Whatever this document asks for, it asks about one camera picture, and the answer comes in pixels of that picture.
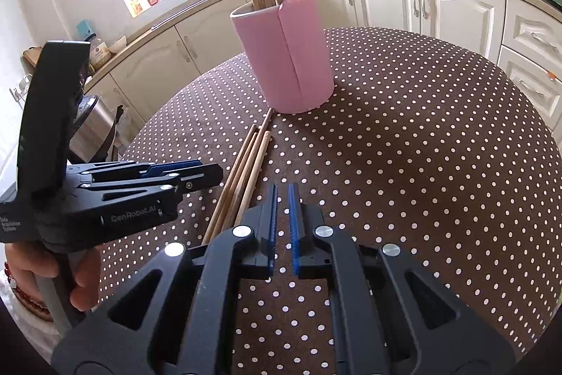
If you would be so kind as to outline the person left hand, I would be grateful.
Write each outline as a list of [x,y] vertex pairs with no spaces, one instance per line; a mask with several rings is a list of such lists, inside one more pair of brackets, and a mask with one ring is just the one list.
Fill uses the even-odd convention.
[[[36,243],[5,244],[5,254],[12,278],[25,294],[43,301],[36,277],[56,278],[59,265],[54,256]],[[72,305],[87,311],[97,305],[101,274],[101,256],[97,248],[90,249],[72,271],[75,287],[70,294]]]

